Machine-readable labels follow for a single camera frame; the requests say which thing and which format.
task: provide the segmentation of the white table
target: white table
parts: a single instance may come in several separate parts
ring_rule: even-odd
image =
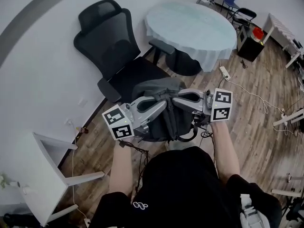
[[[216,11],[195,3],[169,2],[152,8],[145,19],[147,35],[197,60],[210,72],[218,59],[229,59],[237,33]]]
[[[100,171],[82,176],[64,177],[57,167],[58,160],[54,163],[45,147],[53,148],[52,153],[55,151],[61,153],[62,149],[65,151],[77,149],[74,144],[34,133],[23,133],[17,139],[16,146],[17,151],[12,156],[12,163],[15,166],[13,178],[20,183],[21,195],[42,226],[78,208],[77,205],[73,205],[53,214],[69,186],[101,178],[105,174]]]
[[[293,42],[293,40],[295,39],[295,36],[292,34],[292,32],[285,26],[282,24],[281,21],[279,21],[275,16],[273,16],[272,14],[269,14],[269,19],[271,21],[271,28],[269,30],[269,33],[266,35],[265,39],[263,40],[263,44],[265,44],[267,42],[267,40],[269,39],[269,37],[271,36],[271,33],[277,29],[289,42],[288,45],[286,45],[285,47],[283,47],[283,50],[285,50],[289,45],[292,45],[295,49],[296,49],[296,53],[294,55],[292,55],[291,60],[286,64],[285,68],[288,68],[290,65],[293,64],[293,62],[301,55],[303,55],[303,51],[301,49],[299,49],[295,43]]]

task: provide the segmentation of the backpack strap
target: backpack strap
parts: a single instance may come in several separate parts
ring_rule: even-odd
[[[192,128],[193,128],[193,136],[191,138],[184,139],[178,136],[176,139],[181,142],[190,142],[191,140],[193,140],[198,135],[198,127],[191,124],[191,129]]]

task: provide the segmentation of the chair armrest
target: chair armrest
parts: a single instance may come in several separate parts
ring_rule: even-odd
[[[122,96],[104,78],[97,83],[99,90],[112,103],[118,102]]]
[[[173,46],[168,45],[167,43],[164,43],[163,41],[158,39],[150,40],[149,44],[169,55],[171,55],[175,51],[175,48]]]

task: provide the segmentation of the black bag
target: black bag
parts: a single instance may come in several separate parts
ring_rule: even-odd
[[[185,83],[178,78],[162,78],[150,80],[134,87],[133,100],[141,96],[153,96],[155,101],[167,101],[166,109],[152,122],[148,123],[149,133],[143,137],[144,141],[162,142],[179,140],[188,142],[197,135],[197,127],[192,124],[192,113],[186,112],[172,103],[172,98],[178,96],[178,92],[186,89]],[[190,132],[193,128],[193,136],[183,139],[180,136]]]

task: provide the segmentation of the person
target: person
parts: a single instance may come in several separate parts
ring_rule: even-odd
[[[270,227],[278,228],[282,216],[279,201],[240,177],[226,123],[211,123],[211,128],[216,168],[199,147],[161,153],[147,164],[142,188],[132,203],[131,149],[116,143],[109,193],[101,198],[90,228],[238,228],[240,194],[249,194]]]

